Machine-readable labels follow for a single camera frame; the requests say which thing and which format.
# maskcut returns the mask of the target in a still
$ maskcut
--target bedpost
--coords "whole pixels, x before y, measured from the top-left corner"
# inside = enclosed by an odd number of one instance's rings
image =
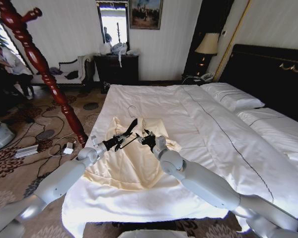
[[[0,0],[0,17],[3,23],[13,31],[14,36],[22,43],[26,56],[41,73],[44,83],[50,88],[54,100],[61,106],[62,113],[66,116],[72,131],[77,135],[78,141],[84,147],[88,137],[73,108],[68,104],[64,93],[57,86],[55,77],[50,74],[46,59],[35,46],[30,33],[27,31],[26,23],[36,19],[38,16],[42,16],[42,12],[37,7],[22,17],[16,12],[10,0]]]

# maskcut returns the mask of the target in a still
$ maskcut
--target sofa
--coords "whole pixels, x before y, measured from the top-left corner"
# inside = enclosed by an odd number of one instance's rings
[[[94,54],[79,56],[71,62],[60,62],[59,70],[61,74],[53,74],[56,83],[60,86],[87,86],[93,82],[95,74],[95,63],[93,59]],[[40,74],[33,75],[31,85],[40,86],[44,85],[42,76]]]

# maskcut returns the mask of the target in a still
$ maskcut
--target floor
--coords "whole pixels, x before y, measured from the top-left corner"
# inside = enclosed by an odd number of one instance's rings
[[[74,144],[71,155],[58,156],[59,149],[68,141],[75,142],[75,135],[46,87],[36,87],[33,100],[24,101],[0,118],[15,132],[11,144],[0,150],[0,207],[27,197],[36,189],[40,181],[72,159],[80,150]],[[106,95],[97,88],[83,92],[81,88],[64,88],[66,98],[89,135]],[[39,145],[39,153],[15,159],[17,149]],[[51,203],[41,214],[24,223],[25,238],[70,238],[71,234],[63,227],[61,209],[64,198]],[[124,231],[136,229],[165,229],[186,231],[189,236],[199,238],[253,238],[253,233],[239,234],[235,216],[229,213],[224,219],[183,219],[155,223],[97,223],[87,224],[84,237],[116,238]]]

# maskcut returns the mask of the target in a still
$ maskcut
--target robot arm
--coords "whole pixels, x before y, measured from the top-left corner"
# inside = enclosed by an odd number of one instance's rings
[[[246,218],[250,228],[262,238],[298,238],[295,217],[257,195],[237,193],[224,178],[168,150],[163,136],[156,138],[152,132],[146,132],[148,136],[144,138],[137,135],[138,141],[148,145],[163,171],[175,176],[188,190],[215,207]]]
[[[113,146],[117,151],[136,125],[137,119],[126,132],[98,145],[94,143],[95,148],[82,149],[74,160],[65,162],[47,176],[31,196],[1,208],[0,237],[21,237],[24,227],[19,221],[34,217],[49,203],[63,196],[85,169],[101,159],[106,151]],[[138,141],[148,145],[163,171],[175,176],[187,189],[215,207],[246,218],[249,226],[262,238],[298,238],[296,218],[259,196],[237,193],[224,178],[182,158],[178,152],[168,150],[164,137],[155,138],[152,132],[146,132],[148,136],[144,138],[137,135]]]
[[[74,160],[66,161],[59,168],[48,175],[29,197],[10,203],[0,209],[0,237],[21,237],[24,227],[22,220],[30,219],[53,202],[62,197],[70,187],[83,175],[85,169],[101,159],[104,153],[113,146],[115,151],[132,133],[137,125],[135,119],[126,132],[114,135],[103,141],[95,148],[83,148]]]

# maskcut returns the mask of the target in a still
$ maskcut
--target headboard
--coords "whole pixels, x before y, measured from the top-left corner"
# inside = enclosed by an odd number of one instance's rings
[[[298,121],[298,50],[235,45],[219,82]]]

